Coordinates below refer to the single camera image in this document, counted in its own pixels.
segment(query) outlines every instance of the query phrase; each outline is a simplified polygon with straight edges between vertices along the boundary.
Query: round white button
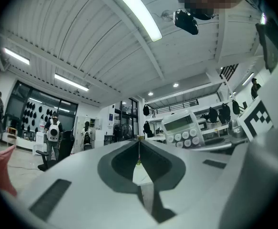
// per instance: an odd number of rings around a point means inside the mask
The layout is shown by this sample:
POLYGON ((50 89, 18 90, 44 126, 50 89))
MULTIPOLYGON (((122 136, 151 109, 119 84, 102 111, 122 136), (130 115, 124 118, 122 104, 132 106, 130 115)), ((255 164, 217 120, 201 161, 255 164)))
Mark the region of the round white button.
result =
POLYGON ((183 132, 183 133, 182 133, 182 138, 183 138, 183 139, 188 139, 188 137, 189 137, 188 132, 183 132))
POLYGON ((185 140, 185 146, 190 147, 191 146, 191 140, 185 140))
POLYGON ((176 147, 183 147, 183 142, 177 142, 176 147))
POLYGON ((175 135, 175 140, 178 142, 181 140, 181 134, 176 134, 175 135))
POLYGON ((194 137, 193 140, 192 140, 193 144, 197 145, 199 144, 199 137, 194 137))
POLYGON ((173 140, 174 140, 174 137, 173 137, 172 135, 168 136, 167 141, 168 141, 169 143, 172 143, 173 140))
POLYGON ((196 136, 197 135, 197 131, 195 129, 192 129, 190 131, 190 135, 193 136, 193 137, 196 136))

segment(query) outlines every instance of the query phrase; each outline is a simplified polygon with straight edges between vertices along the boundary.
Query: ceiling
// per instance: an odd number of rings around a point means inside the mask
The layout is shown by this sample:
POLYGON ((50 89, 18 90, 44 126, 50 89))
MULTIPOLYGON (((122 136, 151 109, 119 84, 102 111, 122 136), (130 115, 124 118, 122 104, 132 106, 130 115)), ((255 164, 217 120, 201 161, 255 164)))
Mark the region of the ceiling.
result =
POLYGON ((177 0, 142 2, 162 33, 157 42, 121 0, 13 0, 0 19, 0 53, 18 76, 95 106, 256 56, 261 15, 246 2, 197 20, 196 36, 161 18, 181 7, 177 0), (4 47, 30 65, 8 57, 4 47), (77 88, 54 79, 55 73, 89 91, 74 93, 77 88))

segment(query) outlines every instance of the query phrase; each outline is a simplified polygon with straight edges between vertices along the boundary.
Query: pants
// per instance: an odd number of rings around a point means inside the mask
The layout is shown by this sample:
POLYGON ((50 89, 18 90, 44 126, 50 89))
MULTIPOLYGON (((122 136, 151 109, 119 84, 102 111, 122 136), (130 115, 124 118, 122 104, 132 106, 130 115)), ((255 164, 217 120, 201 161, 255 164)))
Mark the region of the pants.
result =
POLYGON ((55 159, 58 160, 58 156, 59 156, 58 142, 47 141, 47 153, 49 154, 49 156, 47 156, 47 161, 51 160, 52 148, 54 149, 55 159))

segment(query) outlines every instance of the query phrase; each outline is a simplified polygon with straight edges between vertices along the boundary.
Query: office chair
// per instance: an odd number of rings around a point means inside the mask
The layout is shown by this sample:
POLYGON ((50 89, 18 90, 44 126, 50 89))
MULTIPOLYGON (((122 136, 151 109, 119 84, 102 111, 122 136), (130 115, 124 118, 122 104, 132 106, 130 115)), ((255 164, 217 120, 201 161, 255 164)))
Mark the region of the office chair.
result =
POLYGON ((38 169, 41 171, 46 171, 46 170, 50 169, 52 166, 54 166, 55 164, 57 164, 58 162, 65 159, 66 157, 70 156, 70 153, 73 148, 73 144, 74 144, 73 131, 64 131, 62 133, 62 140, 61 140, 61 144, 60 144, 58 160, 46 161, 45 157, 49 156, 51 154, 36 150, 36 153, 40 154, 42 156, 42 160, 43 160, 43 164, 39 165, 38 169))

